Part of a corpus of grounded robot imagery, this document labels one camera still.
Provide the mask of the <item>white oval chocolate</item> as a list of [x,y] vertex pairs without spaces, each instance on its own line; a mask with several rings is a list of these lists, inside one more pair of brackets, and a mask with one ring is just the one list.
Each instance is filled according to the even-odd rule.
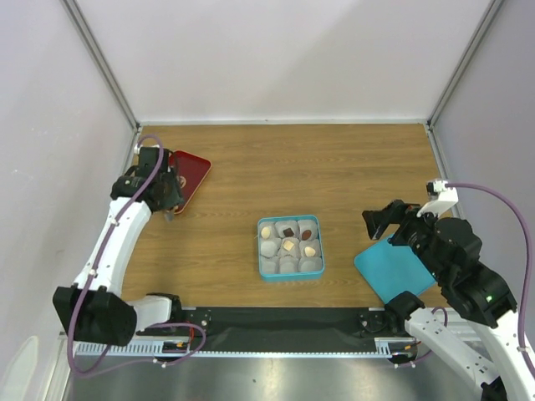
[[269,227],[263,227],[262,230],[261,230],[261,236],[262,238],[264,239],[267,239],[269,238],[271,235],[271,230]]

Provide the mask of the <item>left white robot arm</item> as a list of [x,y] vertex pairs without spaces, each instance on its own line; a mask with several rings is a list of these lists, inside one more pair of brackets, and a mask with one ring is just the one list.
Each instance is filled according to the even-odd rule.
[[82,272],[58,287],[53,305],[69,338],[125,346],[137,332],[156,325],[165,334],[182,329],[178,297],[150,293],[126,302],[123,281],[135,244],[153,214],[183,201],[178,163],[168,149],[142,146],[138,163],[112,185],[104,227]]

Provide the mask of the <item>white almond chocolate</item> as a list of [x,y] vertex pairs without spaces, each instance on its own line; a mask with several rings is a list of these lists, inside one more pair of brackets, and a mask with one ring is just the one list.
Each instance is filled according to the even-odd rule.
[[304,254],[306,255],[306,257],[313,257],[315,256],[316,251],[311,246],[307,246],[304,248]]

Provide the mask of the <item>metal tongs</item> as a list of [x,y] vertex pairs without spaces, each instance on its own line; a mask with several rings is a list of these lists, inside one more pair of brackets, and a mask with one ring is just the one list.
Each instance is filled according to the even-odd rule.
[[173,219],[175,217],[175,211],[174,210],[165,211],[164,217],[165,217],[166,221],[168,221],[168,222],[173,221]]

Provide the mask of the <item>dark oval chocolate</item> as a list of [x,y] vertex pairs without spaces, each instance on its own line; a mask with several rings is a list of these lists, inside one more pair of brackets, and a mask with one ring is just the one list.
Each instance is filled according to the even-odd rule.
[[307,229],[301,232],[302,241],[313,241],[316,238],[316,233],[313,230]]

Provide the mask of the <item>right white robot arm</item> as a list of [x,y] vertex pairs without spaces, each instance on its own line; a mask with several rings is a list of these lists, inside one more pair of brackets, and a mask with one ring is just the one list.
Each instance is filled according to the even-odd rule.
[[393,200],[377,211],[363,211],[368,236],[378,240],[390,225],[388,240],[406,246],[436,280],[441,295],[484,343],[485,359],[434,321],[424,303],[403,291],[385,304],[386,329],[409,333],[474,388],[480,400],[532,400],[534,367],[529,342],[520,333],[520,309],[504,278],[480,260],[482,240],[470,223],[444,214],[455,199],[435,197],[423,206]]

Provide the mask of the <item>beige square chocolate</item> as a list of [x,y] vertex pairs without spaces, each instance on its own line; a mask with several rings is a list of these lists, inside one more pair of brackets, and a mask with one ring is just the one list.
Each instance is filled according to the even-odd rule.
[[293,248],[294,248],[294,244],[291,242],[291,241],[285,241],[283,243],[283,248],[286,250],[286,251],[291,251]]

